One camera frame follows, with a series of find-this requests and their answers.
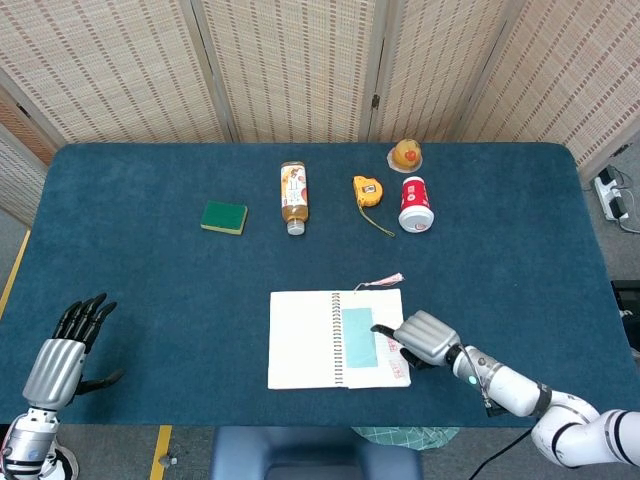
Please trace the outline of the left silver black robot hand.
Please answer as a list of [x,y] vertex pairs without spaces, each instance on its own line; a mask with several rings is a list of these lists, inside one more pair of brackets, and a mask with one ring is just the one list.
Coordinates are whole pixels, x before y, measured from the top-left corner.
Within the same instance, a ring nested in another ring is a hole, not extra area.
[[73,399],[107,388],[124,375],[117,369],[101,379],[85,380],[85,360],[101,327],[116,308],[106,303],[101,293],[71,304],[61,315],[53,334],[47,339],[30,371],[22,395],[34,409],[60,411]]

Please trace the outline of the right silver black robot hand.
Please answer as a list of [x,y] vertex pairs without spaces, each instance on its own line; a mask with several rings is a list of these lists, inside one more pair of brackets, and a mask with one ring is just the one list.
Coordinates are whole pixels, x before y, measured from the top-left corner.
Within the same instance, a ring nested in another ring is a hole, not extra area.
[[457,332],[433,315],[419,310],[397,329],[381,324],[370,330],[396,341],[400,354],[417,370],[452,365],[462,352]]

